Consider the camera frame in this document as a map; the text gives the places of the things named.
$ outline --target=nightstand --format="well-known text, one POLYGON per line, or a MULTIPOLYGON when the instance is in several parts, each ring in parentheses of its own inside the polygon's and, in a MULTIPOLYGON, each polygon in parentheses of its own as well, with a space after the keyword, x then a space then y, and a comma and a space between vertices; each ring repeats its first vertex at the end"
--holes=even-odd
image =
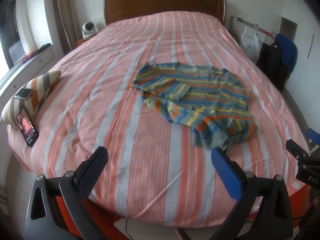
POLYGON ((79 41, 76 41, 76 42, 75 42, 76 48, 79 47, 81 44, 85 43, 86 41, 90 40, 90 39, 91 39, 92 37, 94 37, 95 35, 96 35, 96 34, 94 34, 94 35, 92 35, 92 36, 90 36, 90 37, 88 37, 88 38, 83 38, 83 39, 81 39, 81 40, 79 40, 79 41))

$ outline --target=phone screen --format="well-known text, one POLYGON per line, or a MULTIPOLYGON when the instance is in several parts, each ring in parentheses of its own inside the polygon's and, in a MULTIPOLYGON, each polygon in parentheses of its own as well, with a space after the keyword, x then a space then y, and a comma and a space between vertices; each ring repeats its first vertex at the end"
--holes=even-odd
POLYGON ((33 91, 34 89, 32 88, 21 88, 14 97, 18 99, 27 100, 33 93, 33 91))
POLYGON ((38 132, 33 127, 33 124, 25 108, 23 108, 21 112, 17 115, 17 122, 26 143, 29 146, 34 144, 34 142, 38 138, 38 132))

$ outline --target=striped bedsheet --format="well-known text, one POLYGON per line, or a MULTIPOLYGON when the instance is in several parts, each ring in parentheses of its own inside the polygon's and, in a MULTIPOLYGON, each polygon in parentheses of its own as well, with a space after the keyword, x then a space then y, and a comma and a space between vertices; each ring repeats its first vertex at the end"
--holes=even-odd
POLYGON ((12 151, 26 168, 50 178, 75 170, 105 146, 109 161, 90 196, 102 207, 169 226, 222 223, 235 202, 210 150, 192 146, 190 127, 166 122, 130 88, 144 63, 176 61, 226 68, 252 90, 248 106, 258 130, 228 155, 257 176, 281 174, 289 195, 298 191, 303 184, 295 179, 298 167, 285 142, 308 146, 282 96, 217 19, 196 12, 113 23, 64 57, 53 68, 62 71, 60 82, 35 119, 38 140, 27 147, 9 126, 12 151))

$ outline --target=striped pillow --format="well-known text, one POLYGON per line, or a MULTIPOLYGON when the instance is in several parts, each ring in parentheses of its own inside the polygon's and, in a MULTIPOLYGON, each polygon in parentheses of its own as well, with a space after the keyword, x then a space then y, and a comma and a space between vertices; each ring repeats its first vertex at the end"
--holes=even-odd
POLYGON ((30 80, 23 88, 33 88, 35 91, 28 100, 14 98, 13 95, 2 111, 0 122, 11 124, 18 128, 16 117, 24 107, 33 121, 47 96, 59 80, 60 74, 61 71, 57 70, 30 80))

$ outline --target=striped sweater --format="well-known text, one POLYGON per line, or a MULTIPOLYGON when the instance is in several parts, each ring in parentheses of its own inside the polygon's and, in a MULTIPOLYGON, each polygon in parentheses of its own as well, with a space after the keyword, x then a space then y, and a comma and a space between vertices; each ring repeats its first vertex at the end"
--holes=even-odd
POLYGON ((140 89, 143 103, 167 121, 192 127, 195 146, 227 149, 257 130, 247 106, 251 91, 226 69, 146 63, 132 87, 140 89))

